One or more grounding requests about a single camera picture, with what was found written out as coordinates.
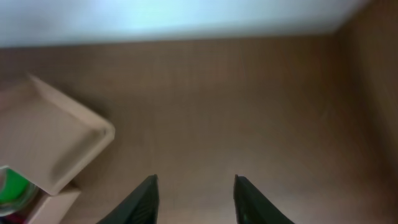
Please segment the brown cardboard box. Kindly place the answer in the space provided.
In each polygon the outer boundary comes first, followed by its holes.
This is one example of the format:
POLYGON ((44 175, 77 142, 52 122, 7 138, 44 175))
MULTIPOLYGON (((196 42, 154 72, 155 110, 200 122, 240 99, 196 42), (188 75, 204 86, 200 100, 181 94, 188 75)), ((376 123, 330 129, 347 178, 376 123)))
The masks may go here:
POLYGON ((71 181, 114 139, 106 119, 39 78, 1 85, 1 188, 6 170, 28 180, 1 216, 60 223, 81 191, 71 181))

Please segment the orange utility knife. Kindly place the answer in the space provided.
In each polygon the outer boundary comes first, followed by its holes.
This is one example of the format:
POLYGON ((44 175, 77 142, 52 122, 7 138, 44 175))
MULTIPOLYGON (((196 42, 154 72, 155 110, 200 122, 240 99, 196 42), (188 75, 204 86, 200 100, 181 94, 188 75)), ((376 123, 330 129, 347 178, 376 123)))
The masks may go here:
POLYGON ((26 217, 19 214, 10 214, 0 218, 0 224, 25 224, 26 217))

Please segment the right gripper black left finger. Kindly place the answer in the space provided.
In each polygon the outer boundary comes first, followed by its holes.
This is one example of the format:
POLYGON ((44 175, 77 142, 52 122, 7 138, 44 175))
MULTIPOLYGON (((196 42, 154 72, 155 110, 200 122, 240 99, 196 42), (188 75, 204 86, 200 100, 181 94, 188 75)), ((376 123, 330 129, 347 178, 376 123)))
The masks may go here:
POLYGON ((159 186, 156 174, 148 176, 98 224, 156 224, 159 186))

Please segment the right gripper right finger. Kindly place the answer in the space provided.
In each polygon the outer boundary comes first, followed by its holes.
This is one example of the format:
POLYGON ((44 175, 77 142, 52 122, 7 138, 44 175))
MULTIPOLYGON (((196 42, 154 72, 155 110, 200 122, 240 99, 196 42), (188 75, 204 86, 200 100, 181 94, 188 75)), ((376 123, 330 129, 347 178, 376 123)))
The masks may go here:
POLYGON ((244 176, 235 175, 233 198, 237 224, 294 224, 244 176))

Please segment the green tape roll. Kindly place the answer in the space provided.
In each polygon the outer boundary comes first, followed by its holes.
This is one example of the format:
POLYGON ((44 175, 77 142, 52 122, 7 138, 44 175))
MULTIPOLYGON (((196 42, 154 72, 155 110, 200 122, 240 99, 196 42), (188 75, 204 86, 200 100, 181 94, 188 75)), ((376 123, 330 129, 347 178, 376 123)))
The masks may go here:
POLYGON ((32 182, 8 167, 1 168, 1 216, 16 213, 30 204, 39 192, 32 182))

